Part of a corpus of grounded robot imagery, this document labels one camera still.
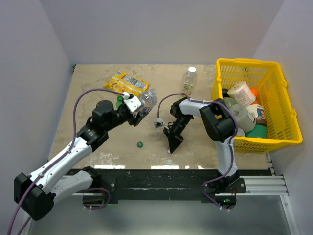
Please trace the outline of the large white bottle cap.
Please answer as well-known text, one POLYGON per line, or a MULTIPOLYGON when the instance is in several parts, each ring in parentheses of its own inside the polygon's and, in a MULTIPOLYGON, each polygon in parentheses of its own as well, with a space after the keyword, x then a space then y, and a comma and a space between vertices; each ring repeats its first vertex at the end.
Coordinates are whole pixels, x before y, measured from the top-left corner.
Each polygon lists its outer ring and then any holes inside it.
POLYGON ((197 69, 194 66, 190 66, 188 68, 188 73, 189 74, 194 74, 194 73, 196 73, 196 71, 197 71, 197 69))

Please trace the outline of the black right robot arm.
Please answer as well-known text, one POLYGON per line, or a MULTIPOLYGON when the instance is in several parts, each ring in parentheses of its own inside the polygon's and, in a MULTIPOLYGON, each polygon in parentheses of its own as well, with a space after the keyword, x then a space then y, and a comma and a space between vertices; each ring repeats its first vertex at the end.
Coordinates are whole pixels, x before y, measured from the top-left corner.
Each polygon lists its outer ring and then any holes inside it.
POLYGON ((204 182, 204 185, 215 187, 219 192, 230 192, 239 179, 233 146, 238 124, 224 101, 199 101, 185 97, 173 103, 170 114, 176 120, 163 128, 170 153, 183 142, 182 132, 190 120, 194 116, 200 117, 208 136, 215 142, 219 159, 218 177, 204 182))

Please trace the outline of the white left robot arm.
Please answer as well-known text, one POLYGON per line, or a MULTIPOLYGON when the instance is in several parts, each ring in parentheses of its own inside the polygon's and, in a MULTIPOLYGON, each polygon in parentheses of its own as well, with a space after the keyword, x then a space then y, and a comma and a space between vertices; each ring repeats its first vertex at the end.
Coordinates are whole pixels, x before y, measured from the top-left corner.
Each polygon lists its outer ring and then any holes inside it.
POLYGON ((20 173, 14 180, 14 201, 35 221, 44 218, 65 190, 58 181, 83 158, 93 153, 108 138, 108 132, 127 122, 137 126, 145 117, 138 97, 122 101, 115 109, 108 100, 96 104, 86 124, 74 133, 73 141, 51 161, 29 175, 20 173))

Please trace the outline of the small labelled clear bottle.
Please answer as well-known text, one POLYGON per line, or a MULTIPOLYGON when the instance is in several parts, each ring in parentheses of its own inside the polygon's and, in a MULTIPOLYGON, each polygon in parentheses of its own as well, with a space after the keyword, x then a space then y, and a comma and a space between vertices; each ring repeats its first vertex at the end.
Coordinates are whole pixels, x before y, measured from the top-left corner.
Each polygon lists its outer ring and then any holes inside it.
POLYGON ((143 92, 140 95, 140 100, 143 103, 143 107, 141 111, 143 113, 150 112, 153 107, 157 104, 157 90, 156 89, 149 89, 143 92))

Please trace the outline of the large clear plastic bottle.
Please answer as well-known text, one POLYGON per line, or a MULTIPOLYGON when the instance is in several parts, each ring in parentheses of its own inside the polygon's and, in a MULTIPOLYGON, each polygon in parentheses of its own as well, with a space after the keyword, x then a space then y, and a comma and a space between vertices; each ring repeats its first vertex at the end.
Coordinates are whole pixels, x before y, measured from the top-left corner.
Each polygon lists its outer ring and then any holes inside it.
POLYGON ((190 96, 197 83, 197 78, 198 78, 197 72, 194 74, 189 74, 187 70, 181 79, 180 85, 181 92, 186 94, 187 96, 190 96))

